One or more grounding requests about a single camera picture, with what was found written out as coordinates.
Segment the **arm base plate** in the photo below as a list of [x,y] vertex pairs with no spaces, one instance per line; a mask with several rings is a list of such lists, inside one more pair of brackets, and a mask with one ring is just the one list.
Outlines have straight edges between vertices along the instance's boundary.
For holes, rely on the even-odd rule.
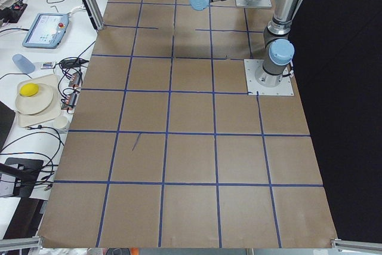
[[269,75],[263,69],[263,60],[245,59],[247,93],[253,96],[293,96],[291,77],[285,68],[280,75]]
[[272,8],[271,0],[235,0],[237,7],[269,10]]

